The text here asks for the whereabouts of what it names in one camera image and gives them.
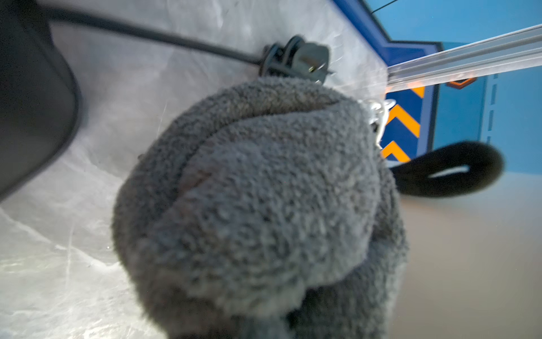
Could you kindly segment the black coffee machine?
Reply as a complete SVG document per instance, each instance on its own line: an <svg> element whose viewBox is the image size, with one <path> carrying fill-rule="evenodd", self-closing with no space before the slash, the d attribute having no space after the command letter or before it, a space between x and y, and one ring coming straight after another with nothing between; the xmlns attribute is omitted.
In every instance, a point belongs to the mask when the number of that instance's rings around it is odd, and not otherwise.
<svg viewBox="0 0 542 339"><path fill-rule="evenodd" d="M53 163L80 127L80 88L36 1L1 2L1 198Z"/></svg>

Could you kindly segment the grey wiping cloth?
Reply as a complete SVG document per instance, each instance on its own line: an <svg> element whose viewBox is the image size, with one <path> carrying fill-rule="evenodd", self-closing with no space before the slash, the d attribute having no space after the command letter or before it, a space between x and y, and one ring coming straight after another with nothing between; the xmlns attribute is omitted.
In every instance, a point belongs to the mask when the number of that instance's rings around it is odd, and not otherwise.
<svg viewBox="0 0 542 339"><path fill-rule="evenodd" d="M386 338L409 243L401 194L494 183L463 141L389 167L369 100L263 78L177 117L119 190L115 250L168 338Z"/></svg>

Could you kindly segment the white coffee machine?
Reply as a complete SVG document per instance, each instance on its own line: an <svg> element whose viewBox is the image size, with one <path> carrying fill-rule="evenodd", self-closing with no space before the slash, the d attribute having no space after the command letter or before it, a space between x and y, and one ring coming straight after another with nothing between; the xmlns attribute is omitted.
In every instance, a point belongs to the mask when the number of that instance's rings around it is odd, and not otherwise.
<svg viewBox="0 0 542 339"><path fill-rule="evenodd" d="M409 263L391 338L541 337L541 177L402 197Z"/></svg>

